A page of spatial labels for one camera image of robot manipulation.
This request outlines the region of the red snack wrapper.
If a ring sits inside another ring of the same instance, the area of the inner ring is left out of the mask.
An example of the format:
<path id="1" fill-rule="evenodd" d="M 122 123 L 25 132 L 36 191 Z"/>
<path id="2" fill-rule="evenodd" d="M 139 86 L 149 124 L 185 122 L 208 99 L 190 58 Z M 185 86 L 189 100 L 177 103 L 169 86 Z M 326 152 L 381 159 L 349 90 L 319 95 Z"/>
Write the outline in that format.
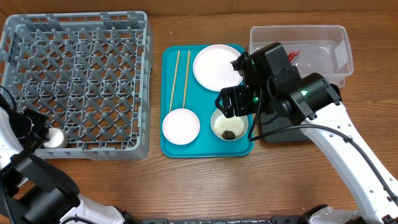
<path id="1" fill-rule="evenodd" d="M 299 55 L 299 53 L 300 53 L 300 51 L 288 53 L 287 56 L 288 56 L 289 61 L 292 62 L 295 59 L 295 57 L 297 57 Z"/>

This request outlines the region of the white cup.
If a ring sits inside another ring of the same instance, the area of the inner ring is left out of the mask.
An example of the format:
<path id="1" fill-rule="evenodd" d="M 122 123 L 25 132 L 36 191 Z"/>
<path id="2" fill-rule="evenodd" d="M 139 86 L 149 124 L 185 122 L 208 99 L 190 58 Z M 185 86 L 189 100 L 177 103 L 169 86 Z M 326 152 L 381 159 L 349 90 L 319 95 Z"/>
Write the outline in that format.
<path id="1" fill-rule="evenodd" d="M 60 128 L 49 128 L 46 138 L 47 140 L 44 141 L 43 146 L 47 149 L 66 148 L 69 141 L 68 134 Z"/>

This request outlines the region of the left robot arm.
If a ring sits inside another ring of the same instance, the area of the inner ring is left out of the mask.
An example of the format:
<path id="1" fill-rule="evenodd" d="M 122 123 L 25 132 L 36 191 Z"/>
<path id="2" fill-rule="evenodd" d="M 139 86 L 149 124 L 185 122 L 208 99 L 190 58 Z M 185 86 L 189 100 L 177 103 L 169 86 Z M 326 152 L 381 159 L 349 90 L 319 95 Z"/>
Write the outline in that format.
<path id="1" fill-rule="evenodd" d="M 82 196 L 66 173 L 35 155 L 50 139 L 47 119 L 1 98 L 1 147 L 10 150 L 1 153 L 1 215 L 28 224 L 138 223 L 125 210 Z"/>

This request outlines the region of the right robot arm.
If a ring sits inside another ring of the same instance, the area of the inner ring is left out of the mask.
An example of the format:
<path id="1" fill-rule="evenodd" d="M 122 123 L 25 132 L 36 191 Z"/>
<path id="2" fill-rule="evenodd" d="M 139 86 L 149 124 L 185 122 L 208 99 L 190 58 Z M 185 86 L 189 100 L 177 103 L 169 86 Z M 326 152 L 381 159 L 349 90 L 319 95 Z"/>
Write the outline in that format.
<path id="1" fill-rule="evenodd" d="M 275 112 L 291 126 L 260 138 L 298 129 L 330 161 L 349 188 L 365 223 L 397 223 L 397 180 L 366 144 L 348 116 L 338 90 L 313 73 L 246 75 L 244 84 L 220 91 L 215 106 L 225 117 Z"/>

